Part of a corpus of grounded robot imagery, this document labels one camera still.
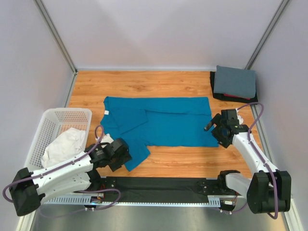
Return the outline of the blue t shirt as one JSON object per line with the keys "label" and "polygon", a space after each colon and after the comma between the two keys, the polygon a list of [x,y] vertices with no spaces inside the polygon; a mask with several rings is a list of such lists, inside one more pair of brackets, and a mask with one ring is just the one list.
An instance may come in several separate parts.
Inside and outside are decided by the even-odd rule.
{"label": "blue t shirt", "polygon": [[122,138],[132,159],[132,171],[149,155],[149,146],[217,147],[204,127],[212,119],[207,97],[120,98],[107,96],[101,125],[113,139]]}

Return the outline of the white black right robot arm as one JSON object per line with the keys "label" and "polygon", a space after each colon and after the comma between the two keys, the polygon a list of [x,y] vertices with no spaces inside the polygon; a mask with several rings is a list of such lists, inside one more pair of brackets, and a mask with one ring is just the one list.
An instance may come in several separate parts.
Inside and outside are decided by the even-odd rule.
{"label": "white black right robot arm", "polygon": [[236,191],[246,198],[254,214],[266,213],[277,218],[278,213],[288,212],[291,207],[291,176],[280,171],[256,143],[251,128],[240,124],[236,109],[222,110],[204,128],[210,131],[224,148],[233,145],[244,158],[252,178],[237,171],[225,171],[217,181],[222,194]]}

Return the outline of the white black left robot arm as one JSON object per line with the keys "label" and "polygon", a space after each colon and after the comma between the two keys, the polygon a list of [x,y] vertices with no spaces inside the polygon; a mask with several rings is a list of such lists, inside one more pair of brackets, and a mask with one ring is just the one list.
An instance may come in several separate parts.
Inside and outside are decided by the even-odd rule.
{"label": "white black left robot arm", "polygon": [[52,167],[30,171],[19,170],[9,191],[17,216],[28,215],[43,203],[68,193],[105,194],[120,193],[115,183],[103,180],[97,169],[109,167],[112,171],[121,168],[132,157],[128,144],[122,139],[111,143],[96,143],[71,159]]}

